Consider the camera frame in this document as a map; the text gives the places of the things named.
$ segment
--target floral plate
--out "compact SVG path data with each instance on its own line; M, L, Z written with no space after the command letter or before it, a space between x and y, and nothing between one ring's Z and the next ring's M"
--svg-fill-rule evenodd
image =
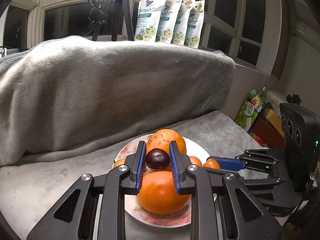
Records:
M128 143L117 155L115 161L126 158L130 154L134 154L137 150L139 141L147 142L152 134L147 134L136 138ZM195 156L200 159L204 164L209 157L209 154L198 144L190 139L184 138L186 142L187 155ZM160 228L177 228L183 227L191 223L191 202L188 203L182 210L168 215L157 215L148 212L142 208L135 195L125 195L124 198L124 210L126 210L135 219Z

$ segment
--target orange fruit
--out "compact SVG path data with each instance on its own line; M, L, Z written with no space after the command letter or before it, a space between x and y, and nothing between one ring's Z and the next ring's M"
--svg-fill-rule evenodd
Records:
M137 195L139 204L145 210L159 215L181 210L190 199L191 195L178 195L170 171L145 174L140 193Z
M186 143L183 137L171 129L162 129L154 133L147 142L147 152L154 148L159 148L169 154L169 143L171 141L177 142L181 154L187 153Z
M214 159L207 160L207 162L203 164L203 167L220 170L219 163Z
M118 167L118 166L124 164L124 162L125 162L125 159L120 159L120 160L118 160L118 161L115 162L115 164L113 165L113 167L114 167L114 168L115 168L115 167Z
M189 156L189 159L191 161L192 164L197 165L199 167L202 167L202 163L201 160L199 160L197 157L195 156Z

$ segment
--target triangular cutout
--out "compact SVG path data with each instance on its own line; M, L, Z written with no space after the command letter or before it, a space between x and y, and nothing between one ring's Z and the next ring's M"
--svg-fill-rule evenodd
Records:
M236 195L239 201L242 216L245 222L262 217L260 209L249 199L249 197L239 188L236 188Z
M65 222L72 221L73 213L75 212L76 205L81 190L76 189L71 195L61 204L61 206L53 214L53 217Z

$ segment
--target white pouch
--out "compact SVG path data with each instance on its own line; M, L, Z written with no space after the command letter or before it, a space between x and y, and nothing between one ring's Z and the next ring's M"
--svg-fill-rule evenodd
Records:
M165 0L164 7L161 11L156 41L171 43L173 29L177 20L177 15L182 0Z
M190 11L188 20L188 27L186 33L186 39L184 41L185 46L198 48L201 28L204 19L204 0L195 1L195 6Z
M135 41L156 41L156 32L164 3L165 0L141 0L139 2Z
M183 45L186 36L190 10L194 6L195 1L196 0L182 0L177 21L174 26L171 43Z

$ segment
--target tripod leg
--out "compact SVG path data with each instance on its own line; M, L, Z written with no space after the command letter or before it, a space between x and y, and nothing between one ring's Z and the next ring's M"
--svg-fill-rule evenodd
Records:
M107 13L113 0L106 0L103 12ZM92 41L97 41L102 24L97 24L92 35Z
M129 0L122 0L122 3L123 3L124 20L125 20L125 26L127 28L128 40L134 41L134 33L133 33L133 27L132 27L132 21L131 21Z
M122 0L115 0L115 7L113 12L113 24L112 24L112 35L111 41L117 41L118 29L119 29L119 18L120 11L122 10Z

